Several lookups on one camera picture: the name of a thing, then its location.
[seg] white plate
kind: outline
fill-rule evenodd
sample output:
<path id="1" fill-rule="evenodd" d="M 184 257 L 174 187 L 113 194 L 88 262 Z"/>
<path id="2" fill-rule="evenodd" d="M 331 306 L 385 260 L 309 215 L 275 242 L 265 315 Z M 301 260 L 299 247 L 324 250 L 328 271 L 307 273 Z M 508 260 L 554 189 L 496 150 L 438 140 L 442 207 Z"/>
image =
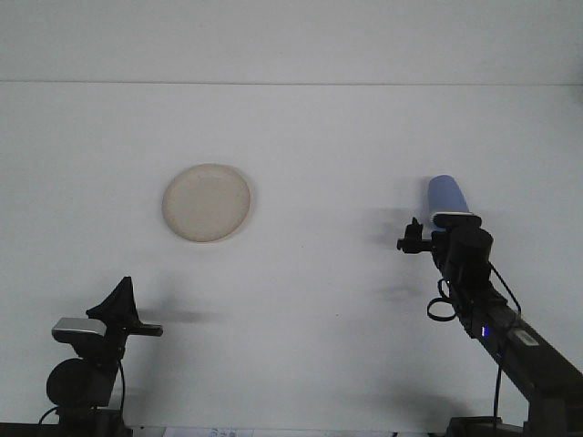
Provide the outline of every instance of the white plate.
<path id="1" fill-rule="evenodd" d="M 224 239 L 243 222 L 251 192 L 234 168 L 201 164 L 170 183 L 162 201 L 166 223 L 176 234 L 196 242 Z"/>

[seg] white wall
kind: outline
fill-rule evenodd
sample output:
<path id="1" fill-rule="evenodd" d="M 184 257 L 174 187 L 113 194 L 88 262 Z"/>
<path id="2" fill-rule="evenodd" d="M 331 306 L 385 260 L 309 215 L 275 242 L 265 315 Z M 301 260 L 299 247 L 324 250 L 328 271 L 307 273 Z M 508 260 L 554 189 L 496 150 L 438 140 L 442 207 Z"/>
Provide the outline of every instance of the white wall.
<path id="1" fill-rule="evenodd" d="M 579 0 L 2 2 L 2 79 L 579 84 Z"/>
<path id="2" fill-rule="evenodd" d="M 520 76 L 513 72 L 536 59 L 541 68 L 523 77 L 526 84 L 577 82 L 580 50 L 573 51 L 568 41 L 577 39 L 580 30 L 568 23 L 575 23 L 579 3 L 533 4 L 524 12 L 530 17 L 526 30 L 497 22 L 499 34 L 514 37 L 506 48 L 544 39 L 541 29 L 554 35 L 540 56 L 532 48 L 514 57 L 459 46 L 447 64 L 435 61 L 444 63 L 432 64 L 420 76 L 414 75 L 415 57 L 405 51 L 391 64 L 402 70 L 380 68 L 376 76 L 376 68 L 357 62 L 358 57 L 326 58 L 325 46 L 305 45 L 291 27 L 247 27 L 259 24 L 258 15 L 281 21 L 292 15 L 311 23 L 313 35 L 336 42 L 346 27 L 342 21 L 334 21 L 329 31 L 318 25 L 326 23 L 326 11 L 350 22 L 346 17 L 367 11 L 373 23 L 356 20 L 353 26 L 376 29 L 373 46 L 381 47 L 387 38 L 389 31 L 380 25 L 383 16 L 398 36 L 413 35 L 406 19 L 392 21 L 382 4 L 317 3 L 315 15 L 303 4 L 248 5 L 246 15 L 205 2 L 166 9 L 149 4 L 153 9 L 143 15 L 137 14 L 137 3 L 112 5 L 110 11 L 117 13 L 107 16 L 127 24 L 112 29 L 98 19 L 93 5 L 3 3 L 0 33 L 9 44 L 2 48 L 7 56 L 0 76 L 391 82 L 409 75 L 411 82 L 474 83 L 471 73 L 479 70 L 483 75 L 476 82 L 515 83 Z M 388 5 L 398 7 L 403 17 L 437 8 Z M 472 12 L 456 2 L 440 5 L 450 24 L 457 22 L 454 11 L 473 16 L 488 8 L 475 5 Z M 260 12 L 253 13 L 252 6 Z M 195 56 L 183 61 L 188 64 L 170 62 L 185 53 L 183 34 L 155 37 L 154 28 L 187 32 L 189 15 L 181 7 L 210 10 L 217 17 L 205 23 L 216 29 L 219 40 L 202 44 L 193 39 L 192 53 L 205 54 L 197 64 L 211 58 L 209 70 L 188 71 Z M 511 11 L 516 17 L 518 10 L 501 3 L 489 7 L 486 16 Z M 555 18 L 535 26 L 535 14 L 543 13 Z M 67 30 L 62 25 L 67 14 L 86 21 Z M 123 20 L 128 16 L 141 16 L 141 24 Z M 165 21 L 169 16 L 182 20 L 182 27 Z M 304 16 L 319 21 L 304 22 Z M 21 25 L 14 24 L 17 18 Z M 245 36 L 232 43 L 248 44 L 249 50 L 249 35 L 261 35 L 265 46 L 257 43 L 258 58 L 244 50 L 219 50 L 213 57 L 210 47 L 226 44 L 218 29 L 227 27 Z M 197 29 L 193 25 L 188 35 L 197 35 Z M 470 46 L 454 27 L 442 24 L 440 29 L 443 39 Z M 125 45 L 115 44 L 117 37 L 140 33 L 150 44 L 123 57 Z M 416 41 L 415 47 L 424 50 L 419 58 L 435 55 L 431 35 Z M 476 43 L 487 39 L 471 35 L 479 38 Z M 65 41 L 68 45 L 57 44 Z M 91 48 L 97 41 L 102 51 Z M 294 59 L 283 56 L 285 62 L 272 65 L 273 70 L 260 70 L 260 58 L 269 58 L 275 41 L 285 42 L 287 53 L 297 55 L 302 46 L 305 52 Z M 350 53 L 355 56 L 359 47 L 368 47 L 354 41 Z M 34 56 L 42 44 L 44 61 Z M 84 47 L 84 58 L 76 56 L 77 45 Z M 138 47 L 138 39 L 132 45 Z M 153 53 L 167 57 L 160 64 L 150 58 Z M 320 70 L 310 58 L 319 53 L 325 65 Z M 495 74 L 489 76 L 486 68 L 460 72 L 453 61 L 479 55 L 490 56 Z M 568 62 L 551 72 L 562 56 Z M 147 59 L 151 73 L 140 64 Z M 103 69 L 92 68 L 92 62 Z M 227 68 L 231 62 L 236 63 L 232 70 Z M 335 69 L 341 62 L 345 69 Z M 134 279 L 142 319 L 161 322 L 166 330 L 161 339 L 128 340 L 131 424 L 439 431 L 452 415 L 489 414 L 495 364 L 457 323 L 436 325 L 424 315 L 438 279 L 430 257 L 394 250 L 404 225 L 424 207 L 427 178 L 441 173 L 456 176 L 468 203 L 493 233 L 492 260 L 513 286 L 527 319 L 583 369 L 582 92 L 580 86 L 4 82 L 0 420 L 32 422 L 51 406 L 44 393 L 46 377 L 73 352 L 51 339 L 50 328 L 62 316 L 82 316 L 124 275 Z M 254 210 L 238 235 L 199 246 L 166 228 L 160 204 L 179 171 L 209 161 L 247 175 Z M 119 394 L 116 389 L 113 402 Z M 526 418 L 526 404 L 509 382 L 503 386 L 501 408 L 509 422 Z"/>

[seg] cable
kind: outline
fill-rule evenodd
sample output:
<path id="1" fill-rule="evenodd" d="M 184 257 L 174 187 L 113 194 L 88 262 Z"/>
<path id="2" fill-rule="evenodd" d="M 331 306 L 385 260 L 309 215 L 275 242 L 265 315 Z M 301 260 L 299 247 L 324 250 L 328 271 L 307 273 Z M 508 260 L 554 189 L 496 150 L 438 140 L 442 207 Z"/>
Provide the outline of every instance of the cable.
<path id="1" fill-rule="evenodd" d="M 518 303 L 518 300 L 515 297 L 514 293 L 510 290 L 510 288 L 506 284 L 506 281 L 502 278 L 500 273 L 498 273 L 498 270 L 496 270 L 496 268 L 494 267 L 494 264 L 492 264 L 491 262 L 489 264 L 490 264 L 490 267 L 492 268 L 492 271 L 494 271 L 496 276 L 498 276 L 498 279 L 500 279 L 500 282 L 502 282 L 502 285 L 504 285 L 504 288 L 508 292 L 508 295 L 510 295 L 510 297 L 514 301 L 515 305 L 517 306 L 517 313 L 515 313 L 515 317 L 512 320 L 512 323 L 510 323 L 510 325 L 508 326 L 508 328 L 506 330 L 506 334 L 507 334 L 516 325 L 518 319 L 520 318 L 520 316 L 522 314 L 522 308 L 520 307 L 520 304 Z M 499 404 L 499 400 L 500 400 L 500 385 L 502 384 L 502 366 L 503 366 L 504 358 L 506 355 L 507 344 L 508 344 L 508 337 L 506 336 L 504 343 L 502 344 L 502 350 L 500 351 L 500 356 L 498 359 L 498 372 L 496 375 L 496 388 L 494 390 L 494 413 L 493 413 L 493 417 L 492 417 L 492 431 L 493 431 L 494 437 L 496 437 L 498 434 L 498 422 L 497 422 L 496 418 L 498 417 L 498 404 Z"/>
<path id="2" fill-rule="evenodd" d="M 46 419 L 46 416 L 48 416 L 51 412 L 55 412 L 57 408 L 58 407 L 53 407 L 50 410 L 48 410 L 45 414 L 43 414 L 41 416 L 41 418 L 39 419 L 39 421 L 38 421 L 38 425 L 39 426 L 42 425 L 43 424 L 43 420 Z"/>
<path id="3" fill-rule="evenodd" d="M 123 420 L 124 404 L 126 403 L 126 375 L 124 374 L 124 366 L 121 365 L 121 360 L 118 361 L 119 374 L 121 375 L 121 403 L 119 404 L 119 416 Z"/>
<path id="4" fill-rule="evenodd" d="M 490 267 L 492 268 L 492 271 L 494 271 L 496 276 L 498 276 L 498 279 L 500 279 L 500 282 L 502 282 L 502 285 L 504 285 L 504 288 L 506 289 L 506 291 L 508 292 L 508 294 L 510 295 L 510 297 L 514 301 L 514 304 L 517 306 L 518 314 L 521 314 L 522 308 L 520 307 L 520 304 L 518 303 L 518 300 L 515 297 L 514 293 L 510 290 L 510 288 L 506 284 L 506 281 L 504 279 L 502 279 L 502 277 L 500 276 L 500 273 L 498 273 L 498 270 L 496 270 L 496 267 L 494 267 L 494 264 L 492 264 L 491 262 L 489 264 L 490 264 Z"/>

